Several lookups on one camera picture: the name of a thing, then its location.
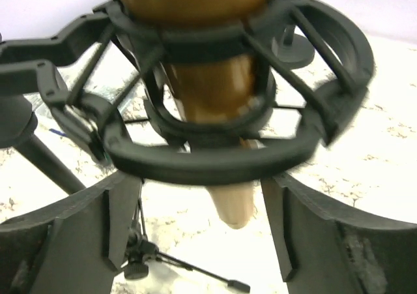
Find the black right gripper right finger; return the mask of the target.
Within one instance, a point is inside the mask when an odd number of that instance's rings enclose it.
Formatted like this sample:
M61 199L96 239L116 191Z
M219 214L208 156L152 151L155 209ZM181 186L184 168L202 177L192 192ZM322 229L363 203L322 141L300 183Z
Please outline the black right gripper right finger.
M261 188L289 293L415 294L415 224L356 209L286 173Z

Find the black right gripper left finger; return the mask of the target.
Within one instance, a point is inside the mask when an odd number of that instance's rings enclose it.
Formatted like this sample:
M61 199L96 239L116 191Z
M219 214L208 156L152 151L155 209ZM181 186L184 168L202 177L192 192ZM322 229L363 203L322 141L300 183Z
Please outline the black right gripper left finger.
M1 223L1 292L110 293L141 185L116 172Z

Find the black shock mount tripod stand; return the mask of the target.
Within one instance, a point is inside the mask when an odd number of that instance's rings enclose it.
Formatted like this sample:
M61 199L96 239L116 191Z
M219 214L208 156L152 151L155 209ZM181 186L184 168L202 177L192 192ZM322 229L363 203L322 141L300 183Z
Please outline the black shock mount tripod stand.
M144 277L144 179L206 186L236 226L261 180L290 293L369 293L361 232L287 174L350 123L371 46L316 0L110 0L45 39L1 44L1 93L38 92L66 135L117 173L82 189L37 142L68 197L1 224L2 293L109 293Z

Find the gold microphone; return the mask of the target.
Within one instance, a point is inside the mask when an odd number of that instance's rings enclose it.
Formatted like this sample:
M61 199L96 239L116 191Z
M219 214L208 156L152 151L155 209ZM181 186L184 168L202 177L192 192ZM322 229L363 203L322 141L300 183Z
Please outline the gold microphone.
M158 27L179 29L246 20L266 0L121 0L132 16ZM239 55L202 65L165 64L181 119L225 122L248 110L255 92L255 60ZM247 225L254 212L253 184L207 187L220 219L232 229Z

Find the black round-base microphone stand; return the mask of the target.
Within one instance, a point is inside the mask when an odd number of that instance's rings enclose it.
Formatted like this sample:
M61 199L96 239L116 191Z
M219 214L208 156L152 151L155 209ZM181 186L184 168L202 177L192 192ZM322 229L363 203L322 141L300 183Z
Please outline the black round-base microphone stand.
M295 34L294 25L278 26L272 41L272 52L291 70L308 66L315 57L315 48L306 37Z

